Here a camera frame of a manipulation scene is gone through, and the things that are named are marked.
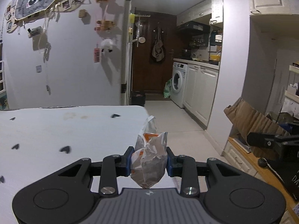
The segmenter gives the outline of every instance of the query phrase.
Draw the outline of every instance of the transparent plastic wrapper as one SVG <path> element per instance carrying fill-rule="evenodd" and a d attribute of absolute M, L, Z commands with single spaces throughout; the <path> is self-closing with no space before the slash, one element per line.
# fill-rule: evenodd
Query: transparent plastic wrapper
<path fill-rule="evenodd" d="M 131 178 L 142 188 L 150 188 L 165 174 L 167 132 L 157 134 L 154 116 L 147 118 L 138 134 L 131 158 Z"/>

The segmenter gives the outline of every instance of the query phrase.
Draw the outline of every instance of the white table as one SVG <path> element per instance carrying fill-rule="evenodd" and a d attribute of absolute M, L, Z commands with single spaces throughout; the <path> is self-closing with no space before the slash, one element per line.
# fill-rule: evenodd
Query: white table
<path fill-rule="evenodd" d="M 120 117 L 111 118 L 112 114 Z M 17 224 L 11 203 L 23 187 L 83 157 L 92 162 L 105 156 L 124 154 L 135 146 L 148 114 L 140 106 L 84 106 L 73 108 L 21 109 L 0 111 L 0 223 Z M 20 144 L 18 150 L 11 149 Z M 71 152 L 59 152 L 64 146 Z M 100 177 L 91 190 L 98 191 Z M 130 177 L 118 177 L 123 187 L 138 188 Z M 165 176 L 154 188 L 174 188 Z"/>

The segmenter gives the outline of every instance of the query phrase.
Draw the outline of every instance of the plush toy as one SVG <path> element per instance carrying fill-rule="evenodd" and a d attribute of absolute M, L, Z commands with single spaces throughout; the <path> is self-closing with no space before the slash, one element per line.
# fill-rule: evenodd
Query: plush toy
<path fill-rule="evenodd" d="M 108 52 L 112 52 L 113 51 L 113 46 L 114 46 L 114 42 L 111 39 L 105 39 L 101 42 L 101 48 L 102 48 L 102 52 L 104 52 L 105 49 L 108 50 Z"/>

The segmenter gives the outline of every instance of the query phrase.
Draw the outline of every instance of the cardboard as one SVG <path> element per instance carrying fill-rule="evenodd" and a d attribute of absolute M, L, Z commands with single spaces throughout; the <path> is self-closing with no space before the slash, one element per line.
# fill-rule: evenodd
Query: cardboard
<path fill-rule="evenodd" d="M 230 105 L 224 110 L 225 115 L 240 132 L 244 140 L 250 132 L 260 132 L 267 134 L 278 134 L 287 136 L 289 133 L 281 128 L 277 123 L 268 119 L 262 113 L 255 110 L 249 103 L 239 98 L 234 105 Z M 256 157 L 264 157 L 270 160 L 277 159 L 278 153 L 272 149 L 261 147 L 251 147 L 252 153 Z"/>

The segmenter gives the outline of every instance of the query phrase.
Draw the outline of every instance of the washing machine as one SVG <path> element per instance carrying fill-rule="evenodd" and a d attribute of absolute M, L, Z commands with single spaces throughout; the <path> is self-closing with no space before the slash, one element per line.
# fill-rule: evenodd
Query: washing machine
<path fill-rule="evenodd" d="M 172 67 L 172 86 L 170 99 L 180 108 L 185 108 L 183 105 L 184 88 L 187 78 L 188 65 L 174 62 Z"/>

